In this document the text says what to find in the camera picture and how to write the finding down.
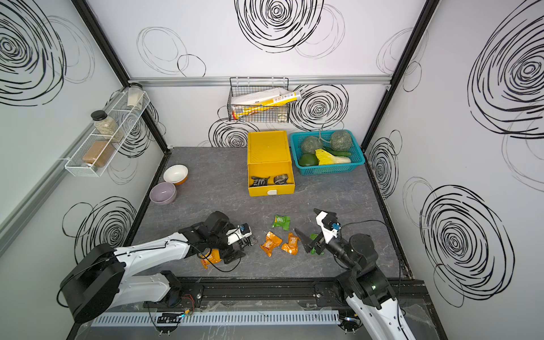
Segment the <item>yellow plastic drawer cabinet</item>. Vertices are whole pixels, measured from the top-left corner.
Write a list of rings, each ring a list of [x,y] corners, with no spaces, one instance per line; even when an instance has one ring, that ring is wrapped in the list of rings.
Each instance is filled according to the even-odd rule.
[[[247,136],[247,184],[251,197],[294,194],[296,189],[290,145],[286,131],[253,132]],[[273,178],[288,174],[286,185],[275,185]],[[251,177],[270,177],[269,185],[250,187]]]

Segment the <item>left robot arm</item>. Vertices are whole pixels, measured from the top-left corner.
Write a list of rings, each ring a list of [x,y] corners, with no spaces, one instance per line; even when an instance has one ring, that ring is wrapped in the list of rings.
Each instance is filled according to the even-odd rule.
[[[251,236],[248,224],[233,225],[228,216],[215,211],[205,221],[161,239],[119,248],[98,245],[65,277],[59,294],[77,324],[120,305],[157,303],[180,290],[181,284],[170,271],[151,276],[141,272],[191,256],[210,261],[214,252],[229,264],[245,256],[242,249],[250,245]]]

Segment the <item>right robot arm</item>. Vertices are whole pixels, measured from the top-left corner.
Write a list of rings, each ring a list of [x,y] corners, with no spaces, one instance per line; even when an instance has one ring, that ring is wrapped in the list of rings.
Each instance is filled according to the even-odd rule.
[[[371,236],[358,233],[344,239],[335,212],[316,208],[314,213],[320,227],[316,238],[298,229],[296,234],[307,253],[327,250],[346,267],[336,280],[354,314],[342,317],[340,328],[349,333],[364,327],[372,339],[414,339],[393,287],[376,264],[378,253]]]

